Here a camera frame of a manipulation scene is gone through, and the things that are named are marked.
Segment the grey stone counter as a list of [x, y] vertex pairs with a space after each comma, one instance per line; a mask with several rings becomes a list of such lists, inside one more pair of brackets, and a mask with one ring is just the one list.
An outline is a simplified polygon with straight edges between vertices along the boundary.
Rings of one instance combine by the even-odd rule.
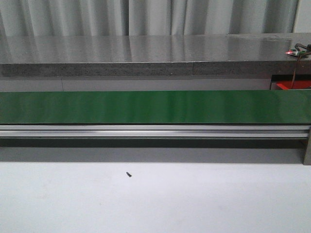
[[0, 40], [3, 77], [310, 74], [287, 52], [309, 33], [9, 36]]

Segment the green conveyor belt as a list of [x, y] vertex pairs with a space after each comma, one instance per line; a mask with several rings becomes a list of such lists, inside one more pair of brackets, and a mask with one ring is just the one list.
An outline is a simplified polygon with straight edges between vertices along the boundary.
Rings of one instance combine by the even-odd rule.
[[309, 90], [2, 92], [2, 124], [310, 124]]

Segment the red plastic tray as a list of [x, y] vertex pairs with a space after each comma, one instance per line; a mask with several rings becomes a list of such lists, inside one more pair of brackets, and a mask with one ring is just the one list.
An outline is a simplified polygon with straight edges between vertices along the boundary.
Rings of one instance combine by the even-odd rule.
[[310, 81], [297, 81], [297, 82], [277, 82], [276, 86], [282, 90], [290, 90], [290, 89], [310, 89], [311, 82]]

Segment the small green circuit board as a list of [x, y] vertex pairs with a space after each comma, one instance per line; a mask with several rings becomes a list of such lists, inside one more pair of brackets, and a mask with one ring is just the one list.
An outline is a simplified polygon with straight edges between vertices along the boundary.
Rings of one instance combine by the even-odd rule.
[[290, 49], [287, 52], [285, 52], [287, 55], [295, 56], [295, 57], [307, 57], [311, 54], [308, 50], [296, 50], [296, 49]]

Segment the grey curtain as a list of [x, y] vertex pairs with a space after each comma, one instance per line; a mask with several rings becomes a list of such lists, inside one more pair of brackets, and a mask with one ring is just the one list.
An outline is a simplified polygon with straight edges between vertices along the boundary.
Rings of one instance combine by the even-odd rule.
[[296, 0], [3, 0], [2, 36], [290, 33]]

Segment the aluminium conveyor frame rail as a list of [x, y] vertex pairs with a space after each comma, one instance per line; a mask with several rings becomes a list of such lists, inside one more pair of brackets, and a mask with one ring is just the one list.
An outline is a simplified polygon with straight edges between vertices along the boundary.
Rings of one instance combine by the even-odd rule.
[[303, 143], [311, 163], [310, 125], [2, 125], [2, 147], [290, 148]]

